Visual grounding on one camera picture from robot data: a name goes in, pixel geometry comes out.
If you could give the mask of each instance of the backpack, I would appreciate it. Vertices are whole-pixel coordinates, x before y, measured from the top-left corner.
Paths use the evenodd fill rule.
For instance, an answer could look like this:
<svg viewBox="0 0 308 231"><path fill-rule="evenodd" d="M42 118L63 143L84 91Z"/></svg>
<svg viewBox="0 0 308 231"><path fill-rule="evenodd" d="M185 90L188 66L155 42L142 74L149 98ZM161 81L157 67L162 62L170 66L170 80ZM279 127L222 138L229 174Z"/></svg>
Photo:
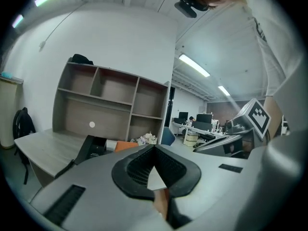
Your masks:
<svg viewBox="0 0 308 231"><path fill-rule="evenodd" d="M93 65L92 61L89 61L85 56L79 55L79 54L75 54L73 56L72 62L73 63L77 63L77 64L90 64L90 65Z"/></svg>
<svg viewBox="0 0 308 231"><path fill-rule="evenodd" d="M28 109L25 107L22 110L18 110L13 120L13 137L14 140L21 138L23 136L27 136L31 133L35 133L35 128L32 122L31 117L28 114ZM23 152L16 147L16 151L14 155L19 154L22 164L26 168L26 174L24 179L24 185L27 184L28 181L28 168L27 165L30 164L29 159L26 157Z"/></svg>

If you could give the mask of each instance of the wooden shelf unit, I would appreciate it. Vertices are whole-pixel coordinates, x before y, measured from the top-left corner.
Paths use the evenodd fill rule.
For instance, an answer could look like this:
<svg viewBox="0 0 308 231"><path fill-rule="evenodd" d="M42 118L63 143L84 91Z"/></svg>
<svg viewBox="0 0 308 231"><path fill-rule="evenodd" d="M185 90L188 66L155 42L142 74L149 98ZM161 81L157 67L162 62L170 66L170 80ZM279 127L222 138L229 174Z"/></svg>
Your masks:
<svg viewBox="0 0 308 231"><path fill-rule="evenodd" d="M116 141L151 132L160 142L168 94L169 84L67 62L55 95L52 128Z"/></svg>

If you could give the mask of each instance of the blue chair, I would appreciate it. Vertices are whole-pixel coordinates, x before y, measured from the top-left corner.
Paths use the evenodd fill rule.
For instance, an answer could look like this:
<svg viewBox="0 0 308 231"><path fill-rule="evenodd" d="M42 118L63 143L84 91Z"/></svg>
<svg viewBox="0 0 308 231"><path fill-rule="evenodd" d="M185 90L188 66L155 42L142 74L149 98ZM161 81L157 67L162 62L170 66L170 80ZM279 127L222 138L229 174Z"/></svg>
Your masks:
<svg viewBox="0 0 308 231"><path fill-rule="evenodd" d="M172 145L175 140L173 132L168 127L164 127L161 144Z"/></svg>

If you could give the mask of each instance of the orange object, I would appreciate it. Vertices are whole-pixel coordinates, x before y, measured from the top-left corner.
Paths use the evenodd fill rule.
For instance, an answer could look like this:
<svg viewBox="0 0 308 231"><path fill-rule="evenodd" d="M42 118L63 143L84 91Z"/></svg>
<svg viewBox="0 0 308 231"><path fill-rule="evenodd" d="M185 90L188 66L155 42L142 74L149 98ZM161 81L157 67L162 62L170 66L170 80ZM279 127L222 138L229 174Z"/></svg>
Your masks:
<svg viewBox="0 0 308 231"><path fill-rule="evenodd" d="M118 141L116 143L115 152L119 152L119 151L126 150L129 148L137 147L137 146L138 146L138 143Z"/></svg>

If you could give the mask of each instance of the desk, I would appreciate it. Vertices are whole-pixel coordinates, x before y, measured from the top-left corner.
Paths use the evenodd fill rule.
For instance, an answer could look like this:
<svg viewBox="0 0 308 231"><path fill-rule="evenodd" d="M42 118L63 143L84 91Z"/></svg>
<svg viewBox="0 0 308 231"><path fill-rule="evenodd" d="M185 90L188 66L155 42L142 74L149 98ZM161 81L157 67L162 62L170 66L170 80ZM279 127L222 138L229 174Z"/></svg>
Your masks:
<svg viewBox="0 0 308 231"><path fill-rule="evenodd" d="M86 136L69 131L53 132L52 129L37 132L15 140L18 148L29 158L30 165L42 187L54 180L54 176L75 159ZM117 141L107 140L107 149L114 151ZM151 171L148 188L165 188L156 169Z"/></svg>
<svg viewBox="0 0 308 231"><path fill-rule="evenodd" d="M197 129L197 128L193 128L193 127L190 127L190 126L187 126L187 125L178 124L178 123L175 123L175 122L172 122L172 125L174 125L178 128L187 128L187 130L190 130L190 131L193 131L193 132L196 132L196 133L200 133L200 134L211 135L211 136L214 136L214 137L225 136L224 133L216 133L216 132L209 132L209 131L205 131L205 130L200 130L200 129ZM186 139L187 139L187 134L188 134L188 132L185 133L184 144L185 144Z"/></svg>

